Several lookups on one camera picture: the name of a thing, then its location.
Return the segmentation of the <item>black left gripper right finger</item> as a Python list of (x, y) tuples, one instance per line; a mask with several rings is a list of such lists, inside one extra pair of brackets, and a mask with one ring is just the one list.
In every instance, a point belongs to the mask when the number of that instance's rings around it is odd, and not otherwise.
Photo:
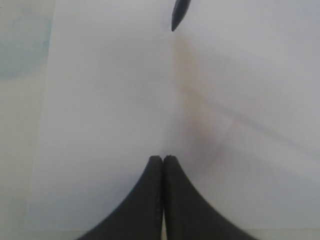
[(163, 160), (164, 216), (168, 240), (254, 240), (217, 212), (193, 186), (178, 159)]

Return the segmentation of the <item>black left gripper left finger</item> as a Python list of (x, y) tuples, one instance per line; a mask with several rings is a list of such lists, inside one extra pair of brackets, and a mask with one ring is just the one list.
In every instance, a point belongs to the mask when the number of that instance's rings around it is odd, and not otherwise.
[(163, 161), (151, 156), (120, 205), (80, 240), (160, 240), (163, 224)]

